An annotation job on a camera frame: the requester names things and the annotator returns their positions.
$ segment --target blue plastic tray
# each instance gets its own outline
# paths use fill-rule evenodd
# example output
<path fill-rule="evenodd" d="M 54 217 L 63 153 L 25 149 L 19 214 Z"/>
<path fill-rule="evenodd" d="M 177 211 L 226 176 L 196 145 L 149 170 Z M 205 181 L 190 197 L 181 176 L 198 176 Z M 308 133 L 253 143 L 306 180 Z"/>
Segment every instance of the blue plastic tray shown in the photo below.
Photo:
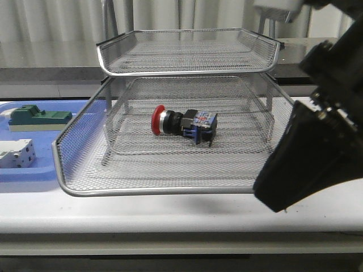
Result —
<path fill-rule="evenodd" d="M 16 101 L 0 105 L 0 112 L 19 108 L 26 104 L 35 104 L 46 111 L 71 111 L 73 115 L 85 105 L 87 100 L 41 100 Z M 28 168 L 1 168 L 0 182 L 11 181 L 48 181 L 57 178 L 54 168 L 51 144 L 60 133 L 54 131 L 24 131 L 10 132 L 8 120 L 0 117 L 0 140 L 15 141 L 18 139 L 33 139 L 36 160 Z"/>

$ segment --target white component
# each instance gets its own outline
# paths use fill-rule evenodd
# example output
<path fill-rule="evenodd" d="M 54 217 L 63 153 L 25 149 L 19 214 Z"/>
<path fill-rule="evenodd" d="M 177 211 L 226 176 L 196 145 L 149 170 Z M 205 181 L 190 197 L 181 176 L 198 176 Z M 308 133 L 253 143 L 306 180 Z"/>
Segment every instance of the white component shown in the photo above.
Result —
<path fill-rule="evenodd" d="M 27 168 L 35 157 L 32 139 L 0 141 L 0 168 Z"/>
<path fill-rule="evenodd" d="M 255 0 L 254 6 L 300 13 L 303 2 L 303 0 Z"/>
<path fill-rule="evenodd" d="M 4 110 L 2 113 L 0 113 L 0 116 L 5 117 L 6 119 L 10 119 L 12 112 L 16 109 L 17 108 Z"/>

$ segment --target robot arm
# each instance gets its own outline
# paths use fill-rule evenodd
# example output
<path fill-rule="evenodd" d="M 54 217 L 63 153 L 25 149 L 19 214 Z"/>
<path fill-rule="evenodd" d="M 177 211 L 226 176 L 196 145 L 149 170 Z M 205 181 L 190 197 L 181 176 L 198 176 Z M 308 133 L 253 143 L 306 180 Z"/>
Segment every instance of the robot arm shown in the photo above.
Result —
<path fill-rule="evenodd" d="M 275 212 L 329 186 L 363 177 L 363 1 L 332 3 L 356 21 L 335 44 L 317 45 L 300 63 L 318 88 L 316 110 L 296 102 L 280 143 L 254 184 Z"/>

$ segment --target white curtain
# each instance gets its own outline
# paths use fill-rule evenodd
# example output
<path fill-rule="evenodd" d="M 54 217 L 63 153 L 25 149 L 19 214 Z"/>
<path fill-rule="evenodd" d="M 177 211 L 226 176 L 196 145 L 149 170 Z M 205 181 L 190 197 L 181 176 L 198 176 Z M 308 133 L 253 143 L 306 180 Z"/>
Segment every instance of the white curtain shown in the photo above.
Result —
<path fill-rule="evenodd" d="M 242 27 L 256 31 L 259 22 L 253 0 L 114 3 L 119 33 L 129 28 L 129 18 L 133 18 L 134 29 Z M 278 24 L 278 37 L 306 37 L 309 15 L 305 7 L 293 24 Z M 79 40 L 103 40 L 101 0 L 0 0 L 0 42 Z"/>

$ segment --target wire mesh tray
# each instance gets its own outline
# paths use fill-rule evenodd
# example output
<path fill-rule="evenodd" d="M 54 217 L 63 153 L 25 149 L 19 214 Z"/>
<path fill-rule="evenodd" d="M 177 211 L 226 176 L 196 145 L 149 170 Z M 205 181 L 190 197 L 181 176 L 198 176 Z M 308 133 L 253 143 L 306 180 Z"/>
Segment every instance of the wire mesh tray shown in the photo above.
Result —
<path fill-rule="evenodd" d="M 268 71 L 280 43 L 244 29 L 132 31 L 98 45 L 113 77 Z"/>
<path fill-rule="evenodd" d="M 123 83 L 109 79 L 53 143 L 59 182 L 72 195 L 251 193 L 292 109 L 260 74 Z M 212 146 L 155 136 L 159 104 L 218 113 Z"/>

